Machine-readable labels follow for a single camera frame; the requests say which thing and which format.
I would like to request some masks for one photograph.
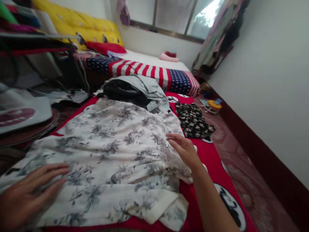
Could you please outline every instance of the red pillow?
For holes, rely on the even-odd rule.
[[[99,43],[99,42],[86,42],[89,49],[94,50],[102,55],[107,56],[107,52],[111,51],[117,54],[125,54],[126,50],[123,46],[117,43]]]

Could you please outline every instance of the white bedsheet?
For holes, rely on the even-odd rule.
[[[137,52],[130,51],[126,49],[127,54],[121,56],[122,59],[137,61],[143,64],[148,64],[152,66],[168,68],[168,69],[176,69],[181,71],[190,71],[184,63],[182,62],[171,62],[171,61],[164,61],[160,60],[159,57],[145,55]]]

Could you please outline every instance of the folded clothes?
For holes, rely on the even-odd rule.
[[[131,102],[151,113],[170,111],[168,99],[155,79],[142,75],[120,76],[111,78],[101,88],[109,99]]]
[[[185,137],[211,140],[210,135],[216,128],[205,122],[203,113],[197,105],[177,102],[176,110]]]

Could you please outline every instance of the window glass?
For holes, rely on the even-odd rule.
[[[184,34],[194,0],[158,0],[155,26]]]
[[[126,5],[132,20],[152,25],[155,0],[127,0]]]
[[[206,39],[224,0],[198,0],[187,34]]]

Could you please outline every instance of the hand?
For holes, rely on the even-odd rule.
[[[186,139],[179,134],[168,133],[166,136],[170,145],[178,152],[180,158],[191,170],[194,170],[202,165],[202,162],[190,139]]]
[[[58,180],[39,196],[34,195],[33,191],[56,176],[68,174],[68,167],[64,163],[43,166],[6,189],[0,195],[0,231],[17,231],[49,200],[56,197],[66,179]]]

